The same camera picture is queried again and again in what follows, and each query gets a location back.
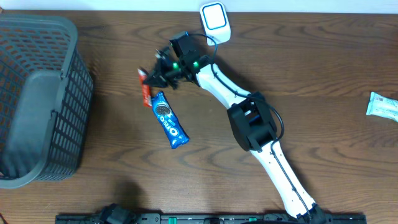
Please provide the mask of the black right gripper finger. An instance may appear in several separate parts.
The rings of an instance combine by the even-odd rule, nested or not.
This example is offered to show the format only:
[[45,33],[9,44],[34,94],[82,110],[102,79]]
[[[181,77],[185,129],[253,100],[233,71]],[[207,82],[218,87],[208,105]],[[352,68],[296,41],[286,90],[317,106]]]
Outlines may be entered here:
[[169,86],[168,80],[162,75],[149,75],[143,81],[143,84],[156,88],[167,88]]
[[164,73],[164,60],[158,58],[152,71],[148,74],[146,81],[158,82],[163,73]]

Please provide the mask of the red coffee stick sachet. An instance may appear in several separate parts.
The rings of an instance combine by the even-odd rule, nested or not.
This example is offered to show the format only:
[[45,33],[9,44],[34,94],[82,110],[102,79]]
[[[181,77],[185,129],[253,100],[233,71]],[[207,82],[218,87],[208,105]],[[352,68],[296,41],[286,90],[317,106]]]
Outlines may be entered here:
[[138,68],[137,71],[139,74],[144,106],[151,108],[152,102],[151,102],[150,86],[144,84],[144,80],[147,78],[147,73],[140,68]]

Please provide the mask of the blue Oreo cookie pack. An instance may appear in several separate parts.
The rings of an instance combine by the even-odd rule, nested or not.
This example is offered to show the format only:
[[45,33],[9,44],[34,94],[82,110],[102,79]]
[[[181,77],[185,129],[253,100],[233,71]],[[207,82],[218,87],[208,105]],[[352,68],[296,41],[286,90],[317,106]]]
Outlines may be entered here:
[[164,92],[158,92],[151,98],[152,111],[170,142],[170,147],[176,149],[189,142],[190,138],[182,128],[179,120],[169,105]]

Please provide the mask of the white green wipes pack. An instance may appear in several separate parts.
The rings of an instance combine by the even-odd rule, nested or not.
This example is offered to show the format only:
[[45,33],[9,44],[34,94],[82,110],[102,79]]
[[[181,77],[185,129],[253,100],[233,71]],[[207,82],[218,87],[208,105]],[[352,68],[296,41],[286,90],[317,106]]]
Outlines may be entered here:
[[371,92],[366,115],[380,116],[397,122],[397,100]]

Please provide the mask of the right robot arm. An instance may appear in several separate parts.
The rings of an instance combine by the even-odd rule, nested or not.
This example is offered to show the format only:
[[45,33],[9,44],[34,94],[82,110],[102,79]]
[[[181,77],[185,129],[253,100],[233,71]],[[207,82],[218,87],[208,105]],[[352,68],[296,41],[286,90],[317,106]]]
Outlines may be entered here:
[[285,211],[304,223],[326,223],[326,215],[306,192],[282,152],[284,122],[259,92],[243,90],[215,63],[214,55],[202,55],[193,34],[181,33],[158,50],[153,70],[143,81],[156,88],[177,89],[184,79],[211,93],[225,108],[236,142],[263,166],[276,187]]

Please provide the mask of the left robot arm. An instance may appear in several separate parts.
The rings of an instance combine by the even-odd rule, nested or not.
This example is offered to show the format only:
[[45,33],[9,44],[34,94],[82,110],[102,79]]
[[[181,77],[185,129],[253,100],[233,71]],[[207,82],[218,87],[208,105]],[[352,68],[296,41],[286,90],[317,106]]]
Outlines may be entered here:
[[102,209],[96,222],[100,224],[133,224],[136,220],[137,215],[135,213],[113,203]]

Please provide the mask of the white barcode scanner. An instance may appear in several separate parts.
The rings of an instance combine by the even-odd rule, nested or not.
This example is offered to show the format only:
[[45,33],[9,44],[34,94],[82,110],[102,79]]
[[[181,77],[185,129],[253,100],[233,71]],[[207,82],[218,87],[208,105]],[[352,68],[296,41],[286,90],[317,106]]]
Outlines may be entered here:
[[200,8],[201,20],[209,46],[222,44],[231,38],[231,26],[229,24],[226,9],[222,2],[209,2]]

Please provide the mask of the grey plastic basket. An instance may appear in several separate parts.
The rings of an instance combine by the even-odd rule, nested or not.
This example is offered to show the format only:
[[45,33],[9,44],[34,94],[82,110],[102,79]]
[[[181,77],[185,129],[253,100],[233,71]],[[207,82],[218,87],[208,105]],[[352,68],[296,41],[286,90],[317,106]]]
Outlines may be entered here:
[[71,177],[80,165],[93,79],[64,17],[1,16],[1,188]]

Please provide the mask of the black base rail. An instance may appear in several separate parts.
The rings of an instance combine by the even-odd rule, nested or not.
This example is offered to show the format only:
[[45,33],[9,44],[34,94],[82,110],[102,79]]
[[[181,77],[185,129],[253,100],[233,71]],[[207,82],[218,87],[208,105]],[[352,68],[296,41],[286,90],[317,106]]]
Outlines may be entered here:
[[[106,223],[100,214],[57,215],[55,224]],[[287,214],[265,215],[160,215],[158,213],[138,214],[132,224],[239,224],[239,223],[300,223]],[[364,215],[326,215],[326,224],[366,224]]]

